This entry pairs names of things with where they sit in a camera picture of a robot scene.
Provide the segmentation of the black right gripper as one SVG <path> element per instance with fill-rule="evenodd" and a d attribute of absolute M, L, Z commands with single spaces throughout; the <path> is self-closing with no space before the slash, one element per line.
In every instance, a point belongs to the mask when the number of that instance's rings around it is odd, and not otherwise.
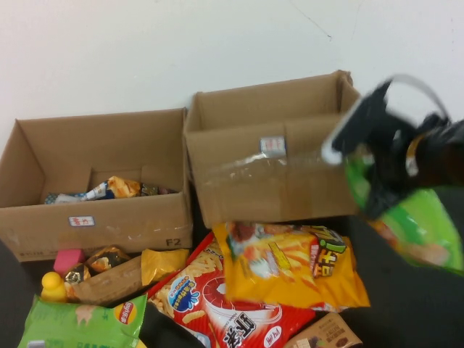
<path fill-rule="evenodd" d="M 384 104 L 359 104 L 350 112 L 348 143 L 355 147 L 347 157 L 347 178 L 351 186 L 362 183 L 372 188 L 365 215 L 375 220 L 402 200 L 389 189 L 407 187 L 405 154 L 412 125 Z"/>

